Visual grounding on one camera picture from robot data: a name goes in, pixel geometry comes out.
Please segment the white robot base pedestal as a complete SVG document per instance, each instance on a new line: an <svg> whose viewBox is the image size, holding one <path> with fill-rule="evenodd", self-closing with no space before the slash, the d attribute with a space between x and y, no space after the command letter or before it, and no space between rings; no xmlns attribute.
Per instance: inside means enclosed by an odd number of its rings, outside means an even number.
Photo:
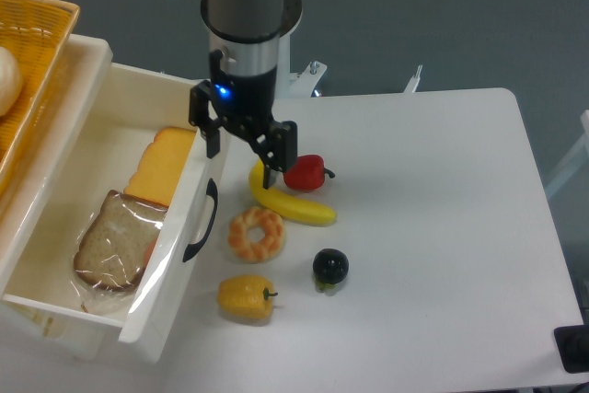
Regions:
<svg viewBox="0 0 589 393"><path fill-rule="evenodd" d="M328 66L319 61L312 61L302 72L292 72L291 36L294 32L294 29L290 29L279 40L275 97L320 97L321 93L318 91L318 84L327 73Z"/></svg>

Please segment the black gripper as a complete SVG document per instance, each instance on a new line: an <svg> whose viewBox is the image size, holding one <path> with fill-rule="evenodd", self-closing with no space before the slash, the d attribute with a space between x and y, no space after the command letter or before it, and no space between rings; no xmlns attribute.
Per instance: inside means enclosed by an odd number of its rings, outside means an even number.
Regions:
<svg viewBox="0 0 589 393"><path fill-rule="evenodd" d="M245 141L262 161L262 188L268 190L278 172L295 165L297 125L273 117L274 69L254 76L231 75L222 69L224 60L219 49L209 53L211 76L191 89L189 123L201 132L208 158L220 152L222 129Z"/></svg>

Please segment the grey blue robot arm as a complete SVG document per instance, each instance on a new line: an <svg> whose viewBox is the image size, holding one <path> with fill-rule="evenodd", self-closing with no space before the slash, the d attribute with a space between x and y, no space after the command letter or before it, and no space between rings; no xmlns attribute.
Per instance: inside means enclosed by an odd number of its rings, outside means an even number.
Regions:
<svg viewBox="0 0 589 393"><path fill-rule="evenodd" d="M281 38L300 18L299 0L201 0L209 33L209 77L191 90L189 122L199 128L207 156L221 149L220 132L245 141L262 163L261 186L297 159L297 126L277 121L283 89Z"/></svg>

